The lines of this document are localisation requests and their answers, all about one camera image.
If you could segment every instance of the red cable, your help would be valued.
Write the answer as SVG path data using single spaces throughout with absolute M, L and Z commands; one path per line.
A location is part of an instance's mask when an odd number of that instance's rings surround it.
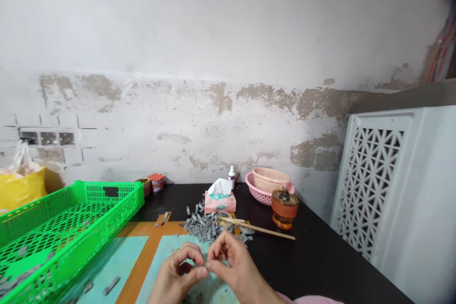
M 435 80 L 437 79 L 438 75 L 442 71 L 442 66 L 443 66 L 443 62 L 445 61 L 445 56 L 447 55 L 448 47 L 449 47 L 451 41 L 454 40 L 454 39 L 455 39 L 455 35 L 453 35 L 453 37 L 446 44 L 445 50 L 443 51 L 443 55 L 442 55 L 442 63 L 440 63 L 437 73 L 432 78 L 432 82 L 435 82 Z
M 437 62 L 439 60 L 440 53 L 442 52 L 442 47 L 446 44 L 446 40 L 448 39 L 448 37 L 452 33 L 455 23 L 456 23 L 456 15 L 453 16 L 450 28 L 448 29 L 447 34 L 443 37 L 442 43 L 440 44 L 440 46 L 438 48 L 437 54 L 435 55 L 434 60 L 432 61 L 431 68 L 429 68 L 429 72 L 428 72 L 427 77 L 426 77 L 426 83 L 429 83 L 429 81 L 433 82 L 435 80 L 435 76 L 436 76 L 435 75 L 435 68 L 437 66 Z

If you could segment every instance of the small can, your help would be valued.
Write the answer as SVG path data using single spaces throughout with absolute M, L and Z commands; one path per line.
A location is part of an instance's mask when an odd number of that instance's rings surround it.
M 142 183 L 142 188 L 144 189 L 144 197 L 148 196 L 151 193 L 151 180 L 149 178 L 140 178 L 137 181 Z
M 154 173 L 148 177 L 152 182 L 153 192 L 158 192 L 165 185 L 165 175 L 163 173 Z

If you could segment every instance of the stained wall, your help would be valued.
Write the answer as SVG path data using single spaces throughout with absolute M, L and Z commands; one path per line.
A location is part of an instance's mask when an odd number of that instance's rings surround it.
M 348 108 L 418 85 L 449 0 L 0 0 L 0 162 L 64 183 L 234 165 L 329 220 Z

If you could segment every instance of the black tabletop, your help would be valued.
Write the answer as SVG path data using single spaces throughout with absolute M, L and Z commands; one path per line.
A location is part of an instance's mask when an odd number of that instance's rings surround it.
M 171 221 L 187 219 L 210 184 L 168 184 L 146 198 L 132 221 L 155 222 L 172 211 Z M 255 200 L 245 183 L 233 191 L 236 217 L 254 226 L 296 237 L 296 241 L 255 233 L 248 250 L 266 281 L 276 291 L 296 299 L 322 295 L 345 304 L 412 303 L 393 283 L 342 240 L 305 204 L 299 203 L 293 228 L 284 232 L 272 222 L 272 209 Z

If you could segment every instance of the green crate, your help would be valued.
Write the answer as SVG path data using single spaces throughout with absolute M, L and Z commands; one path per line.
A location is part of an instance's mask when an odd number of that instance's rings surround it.
M 143 204 L 140 182 L 78 180 L 0 216 L 0 276 L 12 281 L 42 265 L 0 302 L 55 301 Z

